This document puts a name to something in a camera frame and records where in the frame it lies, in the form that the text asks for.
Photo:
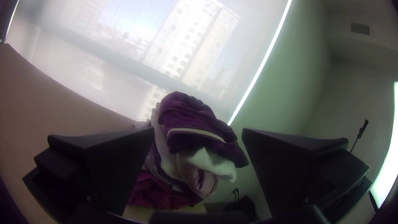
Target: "pink cloth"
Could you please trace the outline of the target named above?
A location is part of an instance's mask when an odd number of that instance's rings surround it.
[[[173,190],[167,183],[147,171],[141,171],[130,194],[129,205],[156,209],[179,209],[194,205],[185,194]]]

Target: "wooden desk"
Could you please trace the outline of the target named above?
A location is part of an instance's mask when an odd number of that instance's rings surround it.
[[[55,223],[22,181],[36,166],[33,157],[48,147],[47,136],[127,129],[133,121],[62,86],[8,44],[0,45],[0,98],[0,175],[29,223]],[[194,208],[205,211],[203,204]],[[152,212],[128,208],[125,214],[145,221]]]

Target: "black device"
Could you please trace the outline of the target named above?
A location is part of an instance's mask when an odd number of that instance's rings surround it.
[[[273,218],[329,224],[346,214],[370,187],[368,166],[348,153],[346,139],[321,140],[244,129],[243,141]],[[48,137],[49,148],[23,181],[62,224],[133,224],[121,217],[137,174],[154,143],[153,128],[89,136]],[[240,212],[156,212],[151,224],[248,223]]]
[[[242,140],[273,216],[315,204],[336,223],[372,184],[366,178],[369,167],[347,151],[346,138],[243,129]]]

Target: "laundry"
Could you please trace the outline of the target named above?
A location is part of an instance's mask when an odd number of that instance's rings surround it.
[[[178,209],[192,204],[184,193],[171,189],[147,171],[141,171],[138,175],[128,203],[157,209]]]
[[[149,125],[154,128],[155,143],[142,167],[145,178],[137,179],[130,205],[193,206],[215,194],[219,178],[233,183],[236,168],[249,164],[233,130],[202,101],[184,93],[170,93],[157,104]],[[156,198],[173,201],[157,203]]]
[[[158,122],[167,133],[171,153],[206,147],[231,160],[237,168],[249,165],[232,128],[193,96],[180,92],[165,96],[160,102]]]

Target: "ceiling vent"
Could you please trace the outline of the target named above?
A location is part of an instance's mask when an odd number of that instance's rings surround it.
[[[352,22],[351,32],[371,36],[371,27],[367,24]]]

